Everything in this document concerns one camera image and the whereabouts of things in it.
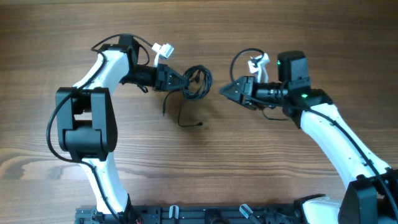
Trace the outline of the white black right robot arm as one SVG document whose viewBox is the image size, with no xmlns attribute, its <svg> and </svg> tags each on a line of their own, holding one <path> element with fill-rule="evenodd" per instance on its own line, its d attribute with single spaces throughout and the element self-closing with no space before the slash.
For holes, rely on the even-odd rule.
<svg viewBox="0 0 398 224">
<path fill-rule="evenodd" d="M 268 55 L 259 50 L 249 75 L 221 87 L 227 99 L 250 110 L 281 108 L 284 119 L 309 135 L 327 156 L 345 186 L 342 201 L 325 194 L 290 204 L 268 205 L 262 223 L 396 223 L 397 171 L 378 158 L 346 124 L 333 100 L 312 88 L 305 54 L 277 56 L 278 80 L 270 82 Z"/>
</svg>

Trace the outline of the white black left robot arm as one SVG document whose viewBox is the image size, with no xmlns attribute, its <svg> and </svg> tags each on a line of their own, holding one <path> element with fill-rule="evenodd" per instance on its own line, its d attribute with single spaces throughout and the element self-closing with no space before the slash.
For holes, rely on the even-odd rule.
<svg viewBox="0 0 398 224">
<path fill-rule="evenodd" d="M 134 34 L 116 34 L 117 44 L 103 39 L 91 51 L 97 54 L 90 71 L 55 95 L 56 107 L 46 130 L 50 152 L 61 161 L 78 164 L 96 198 L 96 207 L 76 212 L 77 223 L 140 223 L 140 216 L 123 187 L 114 160 L 118 127 L 111 96 L 120 84 L 131 83 L 147 92 L 185 90 L 189 81 L 166 64 L 174 51 L 170 44 L 148 43 L 155 52 L 153 66 L 139 64 L 147 41 Z"/>
</svg>

